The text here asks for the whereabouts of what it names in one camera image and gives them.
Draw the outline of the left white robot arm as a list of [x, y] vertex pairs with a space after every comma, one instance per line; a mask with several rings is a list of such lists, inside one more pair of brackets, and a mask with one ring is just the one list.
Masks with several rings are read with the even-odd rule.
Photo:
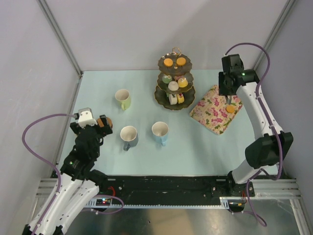
[[70, 127], [75, 144], [61, 169], [55, 171], [57, 182], [44, 207], [25, 226], [24, 235], [64, 235], [87, 202], [108, 191], [106, 174], [93, 167], [103, 138], [113, 133], [112, 121], [105, 115], [94, 119], [90, 110], [73, 114], [73, 118], [76, 121]]

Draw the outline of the white cupcake pastry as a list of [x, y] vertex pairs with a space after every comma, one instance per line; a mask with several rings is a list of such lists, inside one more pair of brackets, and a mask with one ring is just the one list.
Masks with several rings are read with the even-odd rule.
[[177, 91], [179, 89], [179, 85], [176, 81], [171, 81], [169, 84], [168, 84], [168, 89], [171, 90], [171, 91]]

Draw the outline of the white cup pastry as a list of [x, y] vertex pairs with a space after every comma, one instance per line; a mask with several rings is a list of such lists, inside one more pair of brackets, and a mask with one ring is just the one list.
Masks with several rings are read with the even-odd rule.
[[168, 98], [170, 105], [176, 105], [178, 103], [176, 94], [169, 94]]

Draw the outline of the yellow round pastry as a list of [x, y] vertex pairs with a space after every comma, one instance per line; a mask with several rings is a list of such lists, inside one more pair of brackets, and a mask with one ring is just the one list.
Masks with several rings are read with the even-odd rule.
[[187, 81], [187, 79], [185, 77], [181, 77], [181, 78], [178, 79], [178, 86], [180, 88], [184, 88], [187, 85], [188, 85], [188, 81]]

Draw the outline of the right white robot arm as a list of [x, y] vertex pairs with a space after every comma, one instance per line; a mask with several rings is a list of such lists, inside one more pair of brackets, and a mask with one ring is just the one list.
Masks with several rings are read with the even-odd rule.
[[219, 95], [236, 95], [241, 100], [255, 136], [255, 141], [245, 149], [245, 160], [227, 175], [227, 193], [238, 196], [246, 188], [247, 181], [264, 167], [278, 165], [278, 171], [282, 171], [282, 162], [291, 147], [293, 136], [290, 132], [284, 132], [275, 121], [255, 70], [246, 70], [238, 54], [225, 55], [222, 66]]

